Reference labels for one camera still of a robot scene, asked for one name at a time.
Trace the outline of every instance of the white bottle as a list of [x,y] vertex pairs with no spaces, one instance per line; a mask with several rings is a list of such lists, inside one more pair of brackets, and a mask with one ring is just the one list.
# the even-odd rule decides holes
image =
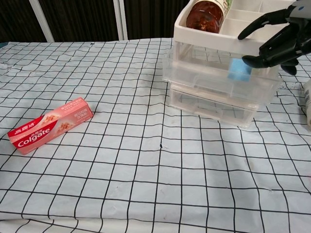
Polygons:
[[307,124],[311,128],[311,80],[307,81],[304,86],[305,98],[306,98],[306,114]]

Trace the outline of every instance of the colgate toothpaste box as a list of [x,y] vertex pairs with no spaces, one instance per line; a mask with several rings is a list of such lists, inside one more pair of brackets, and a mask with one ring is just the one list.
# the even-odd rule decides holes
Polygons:
[[27,154],[92,117],[85,100],[77,98],[8,132],[8,136],[22,154]]

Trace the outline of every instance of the grid tablecloth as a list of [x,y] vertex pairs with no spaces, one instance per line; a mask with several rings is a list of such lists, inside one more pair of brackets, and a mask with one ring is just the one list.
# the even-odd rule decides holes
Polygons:
[[[0,50],[0,232],[309,233],[311,133],[298,74],[241,130],[167,105],[171,39]],[[6,133],[83,97],[88,122],[22,156]]]

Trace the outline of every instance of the dark curtain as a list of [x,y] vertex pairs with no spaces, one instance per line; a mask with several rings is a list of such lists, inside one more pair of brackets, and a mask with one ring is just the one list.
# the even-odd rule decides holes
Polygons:
[[118,40],[113,0],[39,0],[54,40]]
[[173,37],[174,23],[189,0],[124,0],[129,39]]
[[28,0],[0,0],[0,43],[46,42]]

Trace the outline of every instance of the blue sponge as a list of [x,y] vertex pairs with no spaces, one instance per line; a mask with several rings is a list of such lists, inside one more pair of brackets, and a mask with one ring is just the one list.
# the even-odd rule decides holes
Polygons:
[[242,59],[232,58],[229,67],[229,79],[248,82],[252,68],[244,63]]

